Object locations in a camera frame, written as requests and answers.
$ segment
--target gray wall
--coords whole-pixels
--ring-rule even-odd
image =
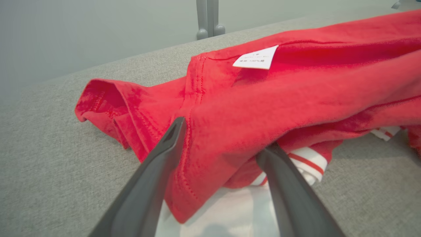
[[[243,30],[397,0],[220,0],[219,23]],[[13,90],[196,40],[194,0],[0,0],[0,100]]]

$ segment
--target red shirt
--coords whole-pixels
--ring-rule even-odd
[[[232,66],[274,45],[269,70]],[[420,49],[421,11],[282,32],[194,56],[185,77],[161,85],[91,80],[75,112],[140,161],[176,117],[186,118],[165,195],[183,223],[220,187],[260,177],[253,156],[274,141],[319,180],[343,139],[378,127],[407,127],[420,152]]]

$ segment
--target red fabric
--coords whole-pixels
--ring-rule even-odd
[[[233,67],[242,54],[279,45],[269,70]],[[290,152],[371,129],[408,126],[421,148],[421,11],[288,31],[192,57],[165,84],[94,79],[75,112],[131,147],[140,161],[178,116],[181,161],[165,200],[183,223],[221,186],[249,185],[253,156],[273,141]]]

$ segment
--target white care label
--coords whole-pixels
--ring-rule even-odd
[[[273,55],[279,45],[241,55],[233,64],[234,67],[269,69]]]

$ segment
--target gray couch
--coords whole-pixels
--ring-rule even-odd
[[[186,73],[190,57],[286,30],[322,27],[395,10],[354,9],[187,43],[93,67],[17,92],[0,108],[0,236],[87,236],[139,162],[75,104],[91,78],[145,86]],[[421,236],[421,164],[403,132],[346,141],[315,191],[347,236]]]

